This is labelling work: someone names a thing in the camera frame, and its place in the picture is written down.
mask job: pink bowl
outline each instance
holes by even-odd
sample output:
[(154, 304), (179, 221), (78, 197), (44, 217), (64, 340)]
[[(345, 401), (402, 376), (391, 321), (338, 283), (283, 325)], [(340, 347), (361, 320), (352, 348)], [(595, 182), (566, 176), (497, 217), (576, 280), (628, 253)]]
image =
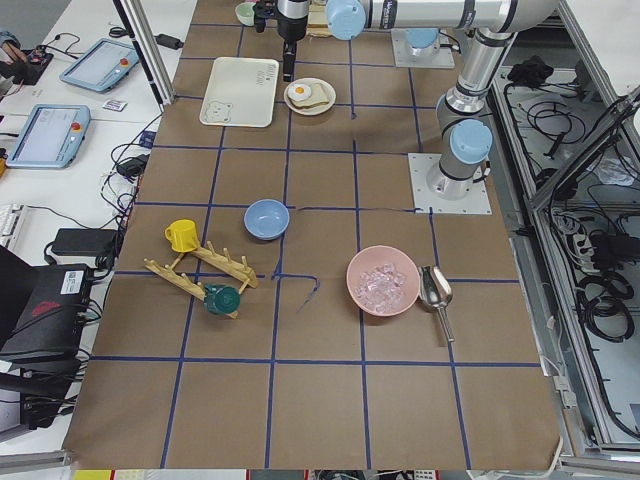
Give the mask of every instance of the pink bowl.
[[(406, 277), (404, 284), (400, 287), (404, 295), (393, 311), (377, 313), (361, 303), (357, 297), (356, 290), (360, 285), (360, 275), (363, 272), (371, 273), (377, 267), (388, 263), (395, 265), (396, 270)], [(351, 298), (362, 310), (377, 317), (390, 317), (408, 310), (409, 307), (415, 303), (420, 293), (420, 273), (418, 272), (418, 267), (413, 263), (413, 260), (404, 252), (401, 252), (397, 248), (376, 245), (361, 250), (351, 259), (347, 267), (347, 287)]]

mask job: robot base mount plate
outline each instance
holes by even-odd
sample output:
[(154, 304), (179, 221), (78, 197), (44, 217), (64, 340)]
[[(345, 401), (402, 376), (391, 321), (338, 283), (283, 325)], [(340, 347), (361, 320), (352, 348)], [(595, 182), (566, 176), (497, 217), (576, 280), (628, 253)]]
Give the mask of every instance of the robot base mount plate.
[[(427, 185), (427, 172), (432, 165), (440, 161), (440, 154), (410, 153), (409, 171), (411, 173), (411, 189), (413, 190), (413, 204), (419, 213), (454, 213), (461, 215), (491, 215), (491, 205), (484, 182), (471, 185), (469, 192), (460, 200), (445, 200)], [(482, 176), (480, 169), (474, 178)]]
[[(440, 35), (440, 42), (449, 43), (449, 39), (444, 35)], [(424, 55), (418, 55), (417, 57), (410, 55), (407, 48), (406, 29), (394, 28), (391, 30), (391, 44), (393, 45), (393, 58), (395, 59), (396, 67), (440, 68), (449, 70), (455, 67), (450, 48), (441, 47), (436, 52), (425, 52)]]

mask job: fried egg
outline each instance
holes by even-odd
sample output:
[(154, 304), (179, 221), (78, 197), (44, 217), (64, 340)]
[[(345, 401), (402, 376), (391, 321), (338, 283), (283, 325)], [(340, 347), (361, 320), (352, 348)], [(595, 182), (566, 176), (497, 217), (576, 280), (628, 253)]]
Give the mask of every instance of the fried egg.
[(304, 83), (294, 83), (287, 89), (287, 95), (291, 100), (301, 102), (311, 96), (311, 87)]

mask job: tablet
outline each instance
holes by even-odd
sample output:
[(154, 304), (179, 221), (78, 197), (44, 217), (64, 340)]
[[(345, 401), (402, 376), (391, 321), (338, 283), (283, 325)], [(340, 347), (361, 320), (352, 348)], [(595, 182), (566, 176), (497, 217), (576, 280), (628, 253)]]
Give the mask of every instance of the tablet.
[(7, 167), (66, 167), (78, 153), (90, 121), (85, 105), (36, 105), (7, 158)]
[(137, 63), (138, 54), (132, 46), (103, 38), (62, 72), (60, 80), (104, 92), (126, 77)]

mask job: touchscreen display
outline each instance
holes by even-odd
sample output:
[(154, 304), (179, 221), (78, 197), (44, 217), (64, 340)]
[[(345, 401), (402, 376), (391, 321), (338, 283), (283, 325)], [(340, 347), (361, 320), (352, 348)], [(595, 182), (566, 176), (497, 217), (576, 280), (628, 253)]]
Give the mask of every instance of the touchscreen display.
[(40, 108), (18, 148), (20, 162), (54, 162), (76, 118), (73, 108)]
[(80, 82), (99, 85), (120, 60), (130, 53), (130, 47), (110, 42), (101, 43), (91, 53), (79, 59), (66, 76)]

